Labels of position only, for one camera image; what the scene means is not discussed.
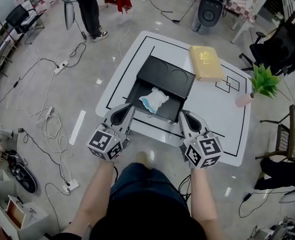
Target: book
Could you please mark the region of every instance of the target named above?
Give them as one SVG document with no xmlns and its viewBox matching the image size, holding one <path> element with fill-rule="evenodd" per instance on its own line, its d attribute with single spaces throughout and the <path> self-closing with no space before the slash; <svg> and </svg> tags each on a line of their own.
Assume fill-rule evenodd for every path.
<svg viewBox="0 0 295 240">
<path fill-rule="evenodd" d="M 200 81 L 220 82 L 225 78 L 216 50 L 193 45 L 189 48 L 196 78 Z"/>
</svg>

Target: floor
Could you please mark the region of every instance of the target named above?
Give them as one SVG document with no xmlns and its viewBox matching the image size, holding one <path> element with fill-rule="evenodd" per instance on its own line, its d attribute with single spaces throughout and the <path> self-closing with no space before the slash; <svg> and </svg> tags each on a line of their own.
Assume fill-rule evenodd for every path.
<svg viewBox="0 0 295 240">
<path fill-rule="evenodd" d="M 174 13 L 169 16 L 173 19 L 179 19 L 194 0 L 152 1 L 165 11 L 172 10 Z M 102 0 L 98 0 L 98 3 L 104 5 Z M 80 28 L 85 31 L 79 8 L 76 4 L 74 4 L 74 7 L 76 20 Z M 246 31 L 235 44 L 232 44 L 230 41 L 238 30 L 231 30 L 235 21 L 234 15 L 227 13 L 226 17 L 220 19 L 219 23 L 211 28 L 207 35 L 199 35 L 191 31 L 191 23 L 197 8 L 198 3 L 195 3 L 182 22 L 175 24 L 163 17 L 149 1 L 135 3 L 131 30 L 122 41 L 122 54 L 125 55 L 138 34 L 145 30 L 191 45 L 214 47 L 221 59 L 238 68 L 245 68 L 248 65 L 239 59 L 238 55 L 245 53 L 251 57 L 249 49 L 249 45 L 253 42 L 251 34 L 255 40 L 256 31 L 267 33 L 273 27 L 264 18 L 258 16 L 256 26 L 251 29 L 251 33 Z M 121 17 L 117 12 L 117 8 L 113 5 L 101 7 L 100 23 L 103 30 L 109 32 L 109 37 L 98 43 L 92 43 L 88 40 L 86 50 L 79 63 L 75 67 L 66 68 L 59 75 L 55 75 L 48 92 L 45 106 L 53 106 L 58 111 L 62 122 L 61 135 L 66 136 L 68 139 L 72 134 L 80 110 L 86 111 L 75 144 L 68 145 L 69 148 L 73 149 L 74 155 L 65 159 L 71 170 L 72 178 L 76 179 L 80 186 L 72 191 L 71 196 L 63 196 L 57 193 L 51 197 L 61 228 L 68 225 L 73 219 L 83 193 L 98 166 L 99 161 L 90 153 L 86 142 L 101 121 L 101 118 L 95 113 L 95 107 L 121 62 L 118 45 L 129 28 L 130 17 L 131 15 Z M 13 63 L 9 64 L 6 69 L 8 78 L 2 77 L 0 79 L 0 98 L 39 57 L 54 60 L 61 51 L 67 49 L 71 52 L 83 41 L 76 24 L 70 30 L 66 30 L 62 2 L 54 5 L 50 12 L 45 15 L 44 24 L 45 29 L 34 35 L 33 44 L 22 44 L 12 56 Z M 77 62 L 82 49 L 80 47 L 77 55 L 69 61 L 70 65 Z M 67 53 L 60 55 L 57 61 L 62 62 L 66 59 L 66 56 Z M 60 155 L 51 152 L 46 138 L 42 135 L 42 123 L 36 125 L 38 116 L 28 115 L 42 108 L 52 78 L 52 72 L 53 64 L 49 61 L 42 60 L 36 65 L 0 104 L 0 124 L 5 128 L 14 129 L 15 132 L 17 132 L 18 128 L 24 128 L 39 146 L 50 152 L 54 160 L 59 161 Z M 295 100 L 295 72 L 287 76 L 285 81 Z M 259 228 L 270 227 L 284 216 L 295 217 L 295 203 L 283 205 L 278 203 L 282 194 L 271 194 L 264 206 L 254 211 L 247 218 L 239 218 L 238 213 L 243 197 L 248 192 L 254 191 L 253 186 L 260 172 L 259 161 L 255 160 L 255 156 L 261 155 L 268 150 L 270 132 L 275 131 L 275 127 L 269 124 L 261 124 L 260 120 L 278 120 L 284 117 L 288 113 L 289 105 L 293 103 L 285 81 L 282 79 L 279 84 L 279 89 L 284 95 L 279 93 L 274 99 L 257 95 L 252 102 L 248 141 L 242 165 L 234 167 L 219 163 L 215 167 L 207 169 L 219 220 L 227 235 L 226 239 L 244 240 L 250 236 L 255 225 L 258 225 Z M 19 107 L 25 108 L 25 110 L 18 110 L 18 98 Z M 58 167 L 31 140 L 24 143 L 23 137 L 24 134 L 19 133 L 17 151 L 27 160 L 28 168 L 38 180 L 39 189 L 37 195 L 28 194 L 20 188 L 19 193 L 24 200 L 36 201 L 50 214 L 53 221 L 53 232 L 57 232 L 55 214 L 48 200 L 45 199 L 44 187 L 46 183 L 51 182 L 59 189 L 62 189 L 63 181 L 60 178 Z M 137 152 L 146 151 L 151 157 L 154 157 L 154 166 L 164 172 L 174 186 L 178 187 L 180 182 L 190 173 L 188 165 L 182 161 L 179 149 L 134 132 L 131 133 L 130 138 L 132 145 L 127 148 L 121 162 L 116 165 L 119 172 L 134 161 Z M 50 142 L 50 144 L 54 150 L 58 149 L 55 141 Z M 64 175 L 68 175 L 64 165 L 63 172 Z M 52 186 L 47 188 L 49 196 L 56 191 Z M 267 198 L 264 194 L 253 195 L 242 206 L 242 215 L 248 214 L 252 209 L 260 205 L 265 200 L 264 198 Z"/>
</svg>

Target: white cable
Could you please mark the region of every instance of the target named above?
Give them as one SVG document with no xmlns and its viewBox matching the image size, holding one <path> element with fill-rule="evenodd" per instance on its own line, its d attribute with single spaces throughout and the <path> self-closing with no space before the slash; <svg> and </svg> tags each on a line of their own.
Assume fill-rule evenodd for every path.
<svg viewBox="0 0 295 240">
<path fill-rule="evenodd" d="M 131 19 L 130 19 L 130 22 L 129 22 L 128 30 L 126 31 L 126 33 L 124 34 L 124 36 L 121 38 L 121 40 L 118 43 L 118 52 L 119 52 L 119 56 L 121 57 L 122 60 L 123 60 L 123 57 L 122 57 L 122 54 L 121 54 L 121 43 L 122 43 L 122 40 L 126 37 L 126 35 L 129 33 L 129 31 L 131 29 L 131 23 L 132 23 L 133 15 L 134 15 L 134 7 L 135 7 L 135 4 L 139 4 L 139 3 L 143 3 L 143 2 L 136 2 L 136 0 L 133 0 L 132 16 L 131 16 Z"/>
<path fill-rule="evenodd" d="M 71 54 L 70 54 L 70 52 L 69 52 L 67 49 L 66 49 L 66 50 L 63 50 L 62 52 L 60 52 L 60 53 L 55 57 L 55 59 L 54 59 L 54 63 L 55 63 L 55 64 L 53 65 L 52 77 L 51 77 L 51 80 L 50 80 L 50 82 L 49 82 L 49 85 L 48 85 L 48 88 L 47 88 L 47 91 L 46 91 L 46 97 L 45 97 L 45 100 L 44 100 L 44 102 L 43 102 L 43 104 L 42 104 L 42 108 L 41 108 L 41 110 L 39 110 L 39 111 L 37 111 L 37 112 L 35 112 L 35 113 L 33 113 L 33 114 L 29 114 L 29 113 L 27 113 L 27 115 L 28 115 L 29 117 L 33 117 L 33 116 L 39 114 L 38 117 L 37 117 L 37 120 L 36 120 L 35 125 L 37 125 L 37 124 L 40 123 L 40 122 L 44 122 L 44 128 L 43 128 L 43 126 L 41 127 L 41 132 L 42 132 L 42 134 L 46 137 L 47 144 L 48 144 L 49 148 L 51 149 L 51 151 L 52 151 L 53 153 L 59 153 L 59 166 L 60 166 L 60 169 L 61 169 L 62 173 L 63 173 L 63 169 L 62 169 L 62 161 L 63 161 L 63 163 L 65 164 L 65 166 L 66 166 L 66 168 L 67 168 L 67 170 L 68 170 L 70 180 L 72 181 L 72 173 L 71 173 L 71 170 L 70 170 L 70 168 L 68 167 L 68 165 L 67 165 L 67 163 L 66 163 L 66 161 L 65 161 L 65 158 L 70 158 L 70 157 L 72 157 L 74 153 L 73 153 L 73 150 L 72 150 L 71 148 L 68 147 L 68 138 L 67 138 L 66 136 L 64 136 L 64 135 L 60 136 L 61 128 L 62 128 L 62 122 L 61 122 L 61 119 L 60 119 L 59 113 L 58 113 L 57 111 L 55 111 L 55 112 L 53 112 L 53 113 L 48 114 L 46 117 L 40 119 L 40 117 L 41 117 L 41 115 L 42 115 L 42 112 L 43 112 L 44 110 L 46 110 L 46 109 L 48 109 L 48 110 L 50 109 L 49 107 L 45 107 L 45 103 L 46 103 L 47 100 L 48 100 L 48 93 L 49 93 L 49 90 L 50 90 L 50 88 L 51 88 L 51 84 L 52 84 L 52 81 L 53 81 L 53 78 L 54 78 L 54 75 L 55 75 L 54 70 L 55 70 L 55 66 L 56 66 L 56 64 L 57 64 L 57 58 L 58 58 L 61 54 L 63 54 L 64 52 L 68 52 L 68 54 L 69 54 L 69 58 L 67 59 L 67 61 L 70 60 L 70 55 L 71 55 Z M 26 89 L 26 87 L 27 87 L 27 86 L 29 85 L 29 83 L 31 82 L 33 76 L 30 78 L 30 80 L 28 81 L 27 85 L 23 88 L 23 90 L 21 91 L 21 93 L 20 93 L 20 95 L 19 95 L 19 97 L 18 97 L 18 99 L 17 99 L 17 110 L 19 110 L 19 111 L 25 110 L 25 108 L 20 108 L 20 106 L 19 106 L 19 99 L 20 99 L 22 93 L 24 92 L 24 90 Z M 57 131 L 55 132 L 54 135 L 49 134 L 48 131 L 47 131 L 47 125 L 48 125 L 48 122 L 49 122 L 49 120 L 50 120 L 52 117 L 53 117 L 53 118 L 56 118 L 57 121 L 59 122 L 59 124 L 58 124 L 58 128 L 57 128 Z M 62 139 L 63 139 L 63 138 L 66 139 L 66 145 L 65 145 L 64 148 L 62 148 Z M 51 144 L 50 144 L 50 141 L 49 141 L 50 139 L 56 139 L 56 143 L 57 143 L 57 148 L 58 148 L 58 149 L 53 149 L 53 148 L 52 148 L 52 146 L 51 146 Z M 70 155 L 64 155 L 64 152 L 67 151 L 67 150 L 70 150 L 70 152 L 71 152 Z"/>
</svg>

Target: shoe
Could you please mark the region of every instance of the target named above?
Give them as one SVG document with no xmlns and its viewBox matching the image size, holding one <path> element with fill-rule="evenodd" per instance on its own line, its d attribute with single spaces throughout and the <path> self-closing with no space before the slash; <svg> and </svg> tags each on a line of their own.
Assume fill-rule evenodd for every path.
<svg viewBox="0 0 295 240">
<path fill-rule="evenodd" d="M 101 41 L 105 38 L 107 38 L 109 36 L 109 33 L 107 31 L 103 31 L 101 32 L 101 34 L 99 36 L 97 36 L 96 38 L 92 38 L 92 41 L 94 43 L 98 42 L 98 41 Z"/>
<path fill-rule="evenodd" d="M 149 168 L 148 154 L 141 151 L 136 154 L 135 162 L 144 165 Z"/>
</svg>

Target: sneaker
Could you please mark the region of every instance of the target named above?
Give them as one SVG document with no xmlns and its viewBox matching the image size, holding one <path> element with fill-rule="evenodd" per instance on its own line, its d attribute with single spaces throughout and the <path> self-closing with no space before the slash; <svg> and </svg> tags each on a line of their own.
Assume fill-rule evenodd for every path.
<svg viewBox="0 0 295 240">
<path fill-rule="evenodd" d="M 107 31 L 103 31 L 101 32 L 101 34 L 99 36 L 97 36 L 96 38 L 92 38 L 92 41 L 94 43 L 98 42 L 98 41 L 101 41 L 105 38 L 107 38 L 109 36 L 109 33 Z"/>
</svg>

